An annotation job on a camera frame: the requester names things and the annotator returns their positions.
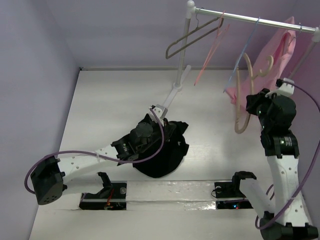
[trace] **gray wall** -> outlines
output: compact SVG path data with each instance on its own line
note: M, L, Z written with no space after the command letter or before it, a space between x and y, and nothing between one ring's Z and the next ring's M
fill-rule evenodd
M319 0L299 0L292 15L296 22L301 22L305 26L320 25L320 1ZM288 65L288 70L293 69L304 50L311 41L311 35L301 34L296 41L295 52L292 61ZM313 49L309 58L305 61L301 69L293 77L293 80L309 91L320 102L320 44ZM302 180L309 168L311 159L315 153L320 138L320 114L313 101L298 89L295 90L293 99L296 102L297 115L293 121L292 131L299 142L299 177ZM315 225L320 229L320 157L311 173L311 176L302 192L306 200L310 215Z
M29 239L28 168L59 149L79 68L42 0L0 1L0 239Z
M180 38L187 0L46 0L81 67L177 66L178 55L166 60L169 44ZM284 21L295 0L195 0L199 8ZM198 16L200 25L212 19ZM190 29L197 21L193 18ZM226 20L230 29L211 59L211 66L234 66L254 25ZM205 33L202 30L196 35ZM252 60L276 31L259 26L248 54ZM186 51L186 63L202 66L215 33Z

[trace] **clothes hanger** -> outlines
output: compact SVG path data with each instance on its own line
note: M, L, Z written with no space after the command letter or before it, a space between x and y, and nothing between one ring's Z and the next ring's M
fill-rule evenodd
M196 38L195 40L189 42L187 45L179 48L177 51L175 51L174 53L169 55L169 50L172 46L176 45L177 43L181 42L183 39L189 37L190 35L196 33L197 31L199 31L200 29L203 29L205 26L219 20L220 17L216 17L208 22L206 22L205 24L201 25L201 26L196 26L196 28L194 30L192 30L191 32L189 32L188 34L182 36L181 38L179 38L178 40L174 41L173 43L171 43L166 51L165 51L165 58L169 59L171 57L173 57L174 55L176 55L177 53L181 52L183 49L186 49L187 47L189 47L190 45L194 44L195 42L199 41L200 39L204 38L205 36L209 35L210 33L213 33L214 31L218 30L219 28L221 28L221 26L224 24L224 19L222 18L222 21L220 22L220 26L215 27L214 29L211 29L210 31L206 32L205 34L201 35L200 37Z
M249 76L250 76L250 94L253 95L255 94L254 91L254 80L257 77L265 77L266 75L268 75L268 73L270 72L271 68L274 65L274 57L269 55L266 57L266 60L268 61L268 67L266 70L259 70L259 72L257 74L253 73L253 68L252 68L252 64L250 61L250 58L248 56L248 54L244 53L243 57L245 59L247 68L248 68L248 72L249 72ZM239 121L240 121L240 116L241 116L241 110L240 110L240 72L239 72L239 68L236 68L236 102L235 102L235 123L234 123L234 131L237 134L242 134L248 127L249 121L250 121L250 116L251 114L249 114L248 112L245 113L245 121L244 124L242 126L242 128L239 128Z

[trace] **pink garment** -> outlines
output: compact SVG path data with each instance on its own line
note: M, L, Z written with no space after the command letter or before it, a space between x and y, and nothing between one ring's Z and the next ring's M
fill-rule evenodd
M294 24L295 18L292 16L285 21L288 24ZM291 59L296 46L296 32L294 30L287 30L279 28L271 40L261 50L257 57L252 70L253 75L256 75L259 70L265 70L268 67L267 56L271 55L274 58L273 66L265 77L258 76L254 81L254 94L257 94L263 88L274 90L276 88L276 81L280 78L286 65ZM246 96L250 94L251 79L250 76L240 85L240 106L246 108ZM226 92L231 97L231 103L236 104L237 90L235 87L228 87Z

